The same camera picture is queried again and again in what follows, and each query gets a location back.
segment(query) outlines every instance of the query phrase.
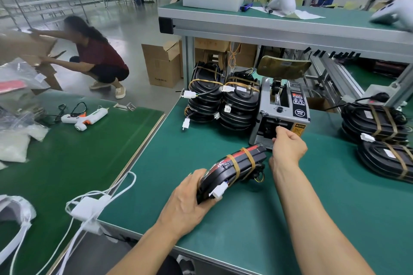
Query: table leg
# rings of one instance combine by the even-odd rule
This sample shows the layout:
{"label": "table leg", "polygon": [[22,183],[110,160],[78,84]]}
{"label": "table leg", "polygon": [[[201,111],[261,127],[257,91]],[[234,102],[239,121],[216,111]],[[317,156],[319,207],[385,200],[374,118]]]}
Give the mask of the table leg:
{"label": "table leg", "polygon": [[183,86],[188,88],[195,64],[194,38],[182,36]]}

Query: sneaker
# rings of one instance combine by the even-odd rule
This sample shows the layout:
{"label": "sneaker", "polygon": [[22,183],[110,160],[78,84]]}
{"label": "sneaker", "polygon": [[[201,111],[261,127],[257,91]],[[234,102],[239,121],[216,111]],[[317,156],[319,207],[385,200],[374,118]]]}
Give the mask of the sneaker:
{"label": "sneaker", "polygon": [[116,92],[115,92],[115,98],[116,99],[122,99],[125,96],[126,96],[126,88],[125,87],[120,87],[120,88],[116,89]]}
{"label": "sneaker", "polygon": [[193,259],[179,255],[176,261],[179,263],[183,275],[196,275]]}
{"label": "sneaker", "polygon": [[95,81],[92,85],[89,86],[89,89],[99,89],[99,88],[109,87],[109,86],[110,84]]}

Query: warning sticker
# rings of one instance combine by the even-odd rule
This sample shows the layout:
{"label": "warning sticker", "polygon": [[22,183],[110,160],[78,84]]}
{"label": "warning sticker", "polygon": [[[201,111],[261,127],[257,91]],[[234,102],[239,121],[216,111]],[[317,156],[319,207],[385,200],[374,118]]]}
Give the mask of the warning sticker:
{"label": "warning sticker", "polygon": [[306,128],[305,124],[299,124],[299,123],[295,123],[291,129],[291,131],[295,134],[297,134],[298,136],[301,136],[301,134],[304,132],[304,129]]}

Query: dark hair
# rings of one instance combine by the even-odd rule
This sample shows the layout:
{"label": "dark hair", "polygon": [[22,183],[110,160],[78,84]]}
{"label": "dark hair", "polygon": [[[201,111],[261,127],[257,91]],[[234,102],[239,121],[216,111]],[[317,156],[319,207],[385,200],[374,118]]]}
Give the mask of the dark hair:
{"label": "dark hair", "polygon": [[76,15],[70,15],[63,21],[72,30],[81,33],[85,37],[101,41],[103,43],[109,43],[107,38],[102,35],[96,28],[89,26],[84,19]]}

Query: woman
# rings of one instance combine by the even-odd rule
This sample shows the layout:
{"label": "woman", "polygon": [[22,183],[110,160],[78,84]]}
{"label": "woman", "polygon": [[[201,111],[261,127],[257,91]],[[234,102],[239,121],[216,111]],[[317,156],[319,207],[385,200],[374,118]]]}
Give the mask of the woman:
{"label": "woman", "polygon": [[35,35],[46,35],[67,39],[76,44],[79,56],[71,57],[69,62],[51,57],[40,57],[43,62],[61,65],[71,71],[81,72],[93,77],[96,81],[90,89],[99,89],[115,86],[116,99],[126,95],[126,89],[121,81],[129,75],[129,69],[116,50],[109,44],[96,28],[90,27],[86,22],[75,15],[64,20],[64,31],[40,31],[30,29]]}

